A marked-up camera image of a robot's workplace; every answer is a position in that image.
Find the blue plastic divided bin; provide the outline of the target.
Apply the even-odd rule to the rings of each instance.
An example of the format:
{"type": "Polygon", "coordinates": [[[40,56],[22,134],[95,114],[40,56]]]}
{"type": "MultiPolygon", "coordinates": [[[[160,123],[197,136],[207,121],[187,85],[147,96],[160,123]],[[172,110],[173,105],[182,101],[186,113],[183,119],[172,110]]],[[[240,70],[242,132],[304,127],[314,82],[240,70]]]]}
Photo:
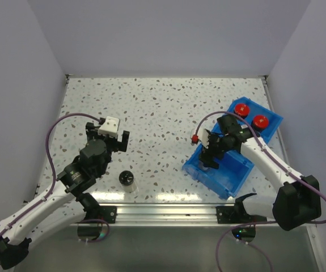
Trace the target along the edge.
{"type": "MultiPolygon", "coordinates": [[[[269,143],[274,133],[278,129],[283,117],[272,112],[258,103],[241,97],[234,100],[228,108],[229,112],[235,112],[238,104],[245,104],[249,108],[249,114],[245,118],[247,122],[252,122],[255,116],[263,115],[268,119],[268,127],[260,135],[265,143],[269,143]]],[[[220,198],[236,197],[246,178],[254,168],[254,164],[236,151],[229,151],[224,154],[223,159],[215,159],[219,164],[218,169],[204,168],[199,161],[202,145],[198,145],[193,155],[182,166],[190,177],[212,190],[220,198]]]]}

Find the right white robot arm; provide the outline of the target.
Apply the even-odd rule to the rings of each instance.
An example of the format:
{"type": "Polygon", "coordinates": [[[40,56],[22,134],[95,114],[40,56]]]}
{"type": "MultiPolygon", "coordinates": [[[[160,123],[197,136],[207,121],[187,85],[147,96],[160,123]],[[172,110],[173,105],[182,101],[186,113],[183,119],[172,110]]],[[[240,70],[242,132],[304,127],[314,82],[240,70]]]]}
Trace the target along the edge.
{"type": "Polygon", "coordinates": [[[258,132],[240,124],[241,117],[226,114],[217,119],[221,133],[197,127],[191,136],[192,143],[203,145],[199,156],[206,168],[217,169],[216,159],[235,151],[251,161],[268,179],[276,191],[275,197],[260,197],[255,193],[236,199],[234,216],[247,222],[254,215],[272,218],[285,231],[309,223],[321,216],[319,182],[312,175],[303,176],[278,157],[258,132]]]}

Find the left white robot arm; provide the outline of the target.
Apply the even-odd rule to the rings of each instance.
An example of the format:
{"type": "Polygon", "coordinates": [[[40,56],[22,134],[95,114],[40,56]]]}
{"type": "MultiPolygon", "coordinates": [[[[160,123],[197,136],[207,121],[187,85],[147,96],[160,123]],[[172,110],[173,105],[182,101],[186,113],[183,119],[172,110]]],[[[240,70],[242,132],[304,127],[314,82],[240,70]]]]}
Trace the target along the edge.
{"type": "Polygon", "coordinates": [[[125,152],[129,132],[123,131],[118,140],[118,118],[102,118],[99,124],[86,124],[87,143],[79,155],[58,174],[55,182],[12,216],[0,221],[0,265],[10,269],[21,263],[29,254],[33,242],[31,233],[39,223],[70,201],[82,206],[78,221],[105,221],[97,200],[87,192],[96,180],[106,173],[114,152],[125,152]]]}

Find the black lid glass jar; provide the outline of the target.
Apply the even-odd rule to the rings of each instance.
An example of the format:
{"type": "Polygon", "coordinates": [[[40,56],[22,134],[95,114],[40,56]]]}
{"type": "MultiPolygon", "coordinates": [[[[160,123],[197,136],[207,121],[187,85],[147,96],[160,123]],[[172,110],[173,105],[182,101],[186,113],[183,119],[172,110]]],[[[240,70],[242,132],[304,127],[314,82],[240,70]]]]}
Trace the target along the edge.
{"type": "Polygon", "coordinates": [[[131,171],[122,171],[118,177],[118,180],[125,192],[132,193],[136,191],[137,184],[131,171]]]}
{"type": "Polygon", "coordinates": [[[211,168],[210,167],[206,167],[206,166],[201,166],[201,170],[203,171],[203,172],[208,172],[208,171],[210,171],[211,170],[211,168]]]}

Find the red lid sauce jar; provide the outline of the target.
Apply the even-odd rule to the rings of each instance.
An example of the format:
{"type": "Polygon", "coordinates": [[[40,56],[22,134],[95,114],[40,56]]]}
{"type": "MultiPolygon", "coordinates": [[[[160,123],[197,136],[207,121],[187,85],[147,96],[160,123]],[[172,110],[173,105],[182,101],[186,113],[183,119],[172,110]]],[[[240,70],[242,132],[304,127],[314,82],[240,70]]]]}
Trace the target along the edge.
{"type": "Polygon", "coordinates": [[[249,115],[249,113],[250,113],[250,108],[245,103],[238,103],[234,107],[234,113],[236,115],[240,116],[241,118],[245,119],[249,115]]]}
{"type": "Polygon", "coordinates": [[[269,119],[264,115],[258,114],[252,119],[251,126],[256,131],[264,131],[269,126],[269,119]]]}

